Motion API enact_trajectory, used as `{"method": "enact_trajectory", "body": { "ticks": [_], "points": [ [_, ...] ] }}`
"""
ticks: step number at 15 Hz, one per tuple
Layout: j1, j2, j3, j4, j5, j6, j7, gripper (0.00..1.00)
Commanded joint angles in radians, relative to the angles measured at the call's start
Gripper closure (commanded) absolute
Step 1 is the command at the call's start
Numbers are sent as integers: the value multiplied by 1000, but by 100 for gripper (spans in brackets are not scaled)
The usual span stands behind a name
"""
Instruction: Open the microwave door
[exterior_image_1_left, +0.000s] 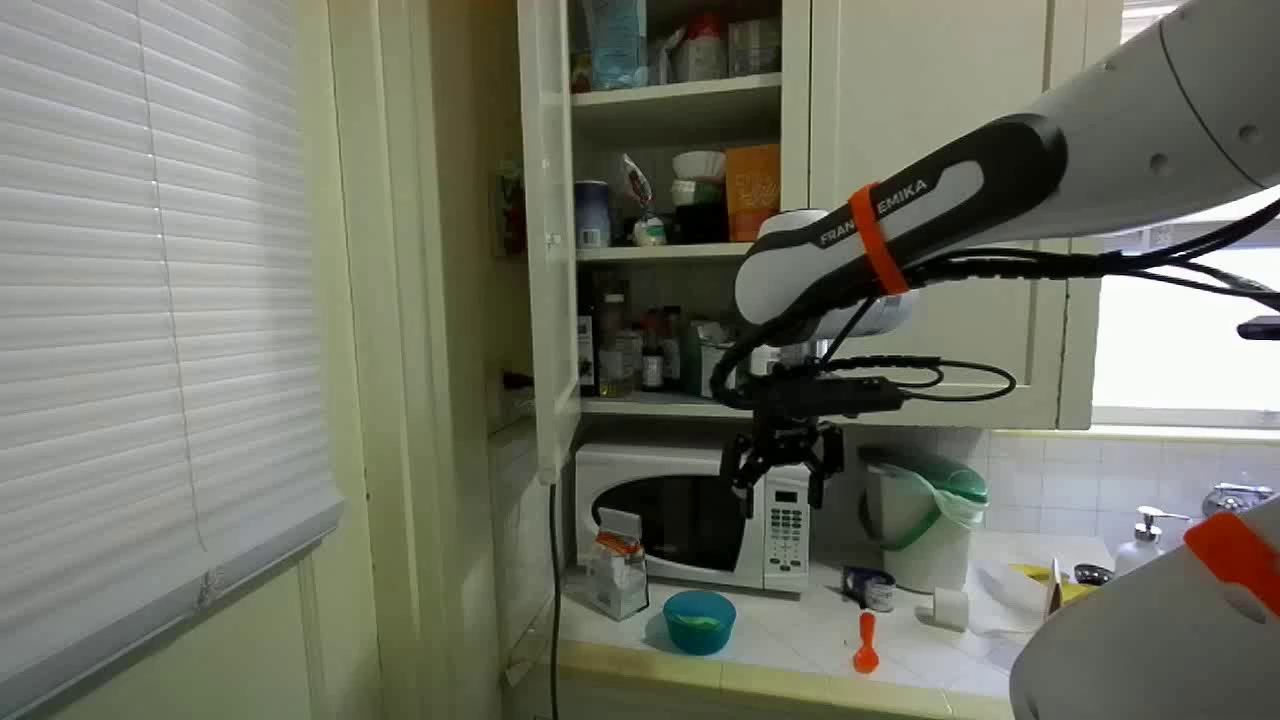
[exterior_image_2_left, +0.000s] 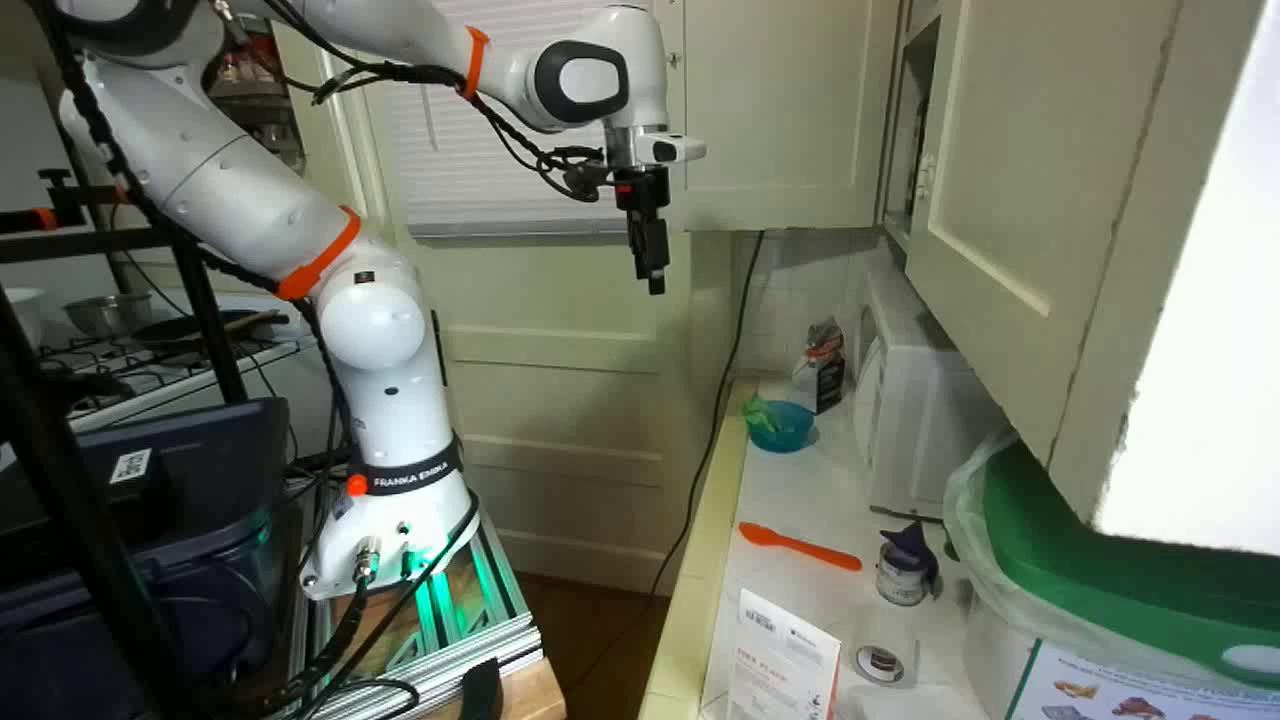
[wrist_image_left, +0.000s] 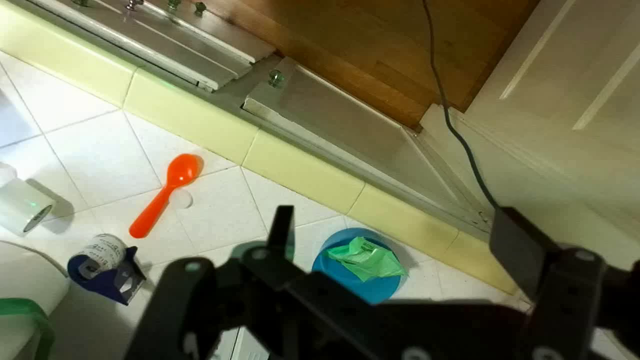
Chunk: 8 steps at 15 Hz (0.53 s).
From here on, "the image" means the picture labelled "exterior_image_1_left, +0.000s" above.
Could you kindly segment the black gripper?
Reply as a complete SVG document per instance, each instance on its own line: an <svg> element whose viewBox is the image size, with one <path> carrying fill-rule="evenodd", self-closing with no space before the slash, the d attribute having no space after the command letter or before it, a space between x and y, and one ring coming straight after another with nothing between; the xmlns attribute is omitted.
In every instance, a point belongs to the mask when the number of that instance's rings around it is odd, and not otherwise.
<svg viewBox="0 0 1280 720"><path fill-rule="evenodd" d="M905 393L886 379L762 379L749 389L749 430L720 452L730 501L751 513L762 468L806 463L806 503L819 508L845 470L845 430L825 416L897 412Z"/></svg>

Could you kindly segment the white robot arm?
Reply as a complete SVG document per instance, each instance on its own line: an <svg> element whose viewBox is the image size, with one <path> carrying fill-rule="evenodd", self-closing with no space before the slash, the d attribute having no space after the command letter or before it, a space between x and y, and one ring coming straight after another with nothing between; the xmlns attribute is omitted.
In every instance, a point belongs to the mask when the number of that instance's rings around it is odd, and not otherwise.
<svg viewBox="0 0 1280 720"><path fill-rule="evenodd" d="M1054 255L1054 237L1204 211L1280 176L1280 0L1183 0L1163 19L736 273L751 343L933 281L1142 275L1153 250ZM1015 720L1280 720L1280 503L1211 513L1163 554L1054 607L1008 672Z"/></svg>

